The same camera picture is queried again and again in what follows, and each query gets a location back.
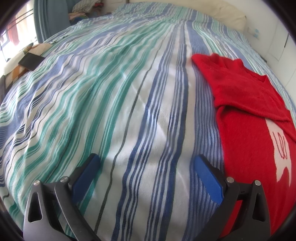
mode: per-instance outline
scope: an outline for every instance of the red sweater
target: red sweater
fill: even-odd
[[[213,92],[225,173],[237,182],[262,183],[274,233],[296,200],[296,131],[291,114],[268,77],[248,70],[241,59],[195,54],[192,60]],[[236,215],[233,212],[224,234]]]

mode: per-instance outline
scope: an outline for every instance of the white patch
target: white patch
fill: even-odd
[[[276,164],[276,181],[278,182],[284,169],[287,168],[289,172],[289,186],[291,185],[292,177],[292,163],[290,157],[289,144],[284,135],[283,130],[270,119],[265,119],[269,130],[272,143],[274,144],[274,162]]]

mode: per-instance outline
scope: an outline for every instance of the striped fabric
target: striped fabric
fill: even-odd
[[[290,96],[246,38],[192,9],[125,4],[48,42],[45,61],[0,107],[0,194],[20,227],[34,180],[57,181],[97,153],[102,167],[78,207],[102,240],[192,240],[217,207],[192,160],[202,153],[223,169],[195,53],[267,74],[296,123]]]

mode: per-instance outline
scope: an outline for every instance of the blue rubber pad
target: blue rubber pad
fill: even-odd
[[[80,202],[86,194],[92,180],[98,173],[100,168],[100,158],[98,155],[94,155],[92,160],[89,162],[83,173],[77,179],[72,187],[72,202]]]
[[[198,176],[200,177],[203,185],[205,186],[211,199],[219,205],[223,201],[223,187],[213,175],[211,170],[203,162],[201,157],[197,156],[194,161],[194,168]]]

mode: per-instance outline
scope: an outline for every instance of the silver screw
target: silver screw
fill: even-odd
[[[255,185],[260,186],[261,182],[259,180],[255,180]]]
[[[229,183],[233,183],[233,182],[234,182],[234,179],[233,179],[232,177],[228,177],[228,178],[226,178],[226,180],[227,180],[227,182],[229,182]]]
[[[40,184],[40,181],[39,180],[36,180],[36,181],[33,182],[33,185],[34,186],[38,186],[39,184]]]
[[[68,181],[68,177],[62,177],[62,178],[60,179],[60,182],[61,182],[61,183],[65,183],[66,181]]]

